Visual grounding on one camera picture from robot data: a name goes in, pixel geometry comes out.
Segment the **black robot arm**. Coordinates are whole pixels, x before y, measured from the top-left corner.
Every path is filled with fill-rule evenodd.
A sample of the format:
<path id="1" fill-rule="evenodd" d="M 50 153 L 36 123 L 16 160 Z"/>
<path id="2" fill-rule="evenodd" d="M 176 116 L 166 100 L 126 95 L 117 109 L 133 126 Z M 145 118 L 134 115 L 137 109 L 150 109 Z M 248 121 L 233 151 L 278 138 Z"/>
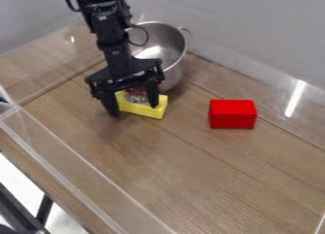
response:
<path id="1" fill-rule="evenodd" d="M 165 80 L 162 61 L 158 58 L 136 58 L 130 52 L 134 43 L 128 29 L 141 29 L 132 23 L 130 7 L 125 0 L 65 0 L 68 8 L 82 14 L 96 45 L 101 50 L 106 67 L 85 77 L 92 96 L 100 101 L 108 113 L 117 117 L 120 105 L 116 93 L 129 88 L 142 88 L 149 105 L 158 105 L 158 85 Z"/>

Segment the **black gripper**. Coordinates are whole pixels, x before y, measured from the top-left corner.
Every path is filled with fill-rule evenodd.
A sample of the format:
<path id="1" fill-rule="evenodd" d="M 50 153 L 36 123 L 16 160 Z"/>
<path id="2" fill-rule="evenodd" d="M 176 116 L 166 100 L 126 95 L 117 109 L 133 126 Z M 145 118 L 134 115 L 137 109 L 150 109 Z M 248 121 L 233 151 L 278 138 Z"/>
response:
<path id="1" fill-rule="evenodd" d="M 112 117 L 120 115 L 120 105 L 114 92 L 124 89 L 144 87 L 149 105 L 158 105 L 158 85 L 165 79 L 158 58 L 140 59 L 130 53 L 128 42 L 104 44 L 96 42 L 102 51 L 106 67 L 89 75 L 85 82 L 90 87 L 92 95 L 98 99 Z"/>

